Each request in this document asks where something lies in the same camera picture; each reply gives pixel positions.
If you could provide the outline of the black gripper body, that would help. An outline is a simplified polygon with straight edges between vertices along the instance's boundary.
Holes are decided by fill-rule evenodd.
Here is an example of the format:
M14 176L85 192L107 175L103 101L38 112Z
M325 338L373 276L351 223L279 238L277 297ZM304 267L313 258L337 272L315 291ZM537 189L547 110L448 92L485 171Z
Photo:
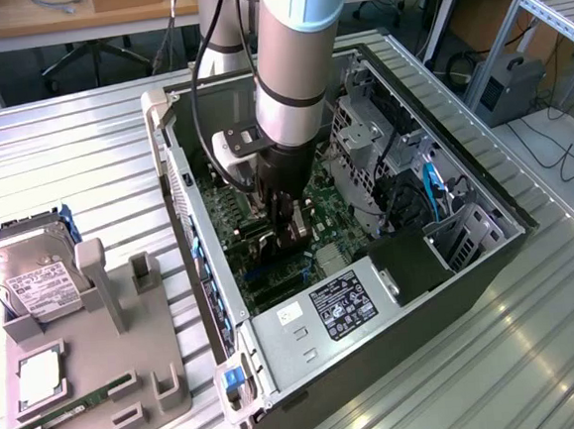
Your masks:
M311 177L314 155L314 142L296 149L273 145L259 152L257 178L262 199L268 201L280 193L292 200L301 199Z

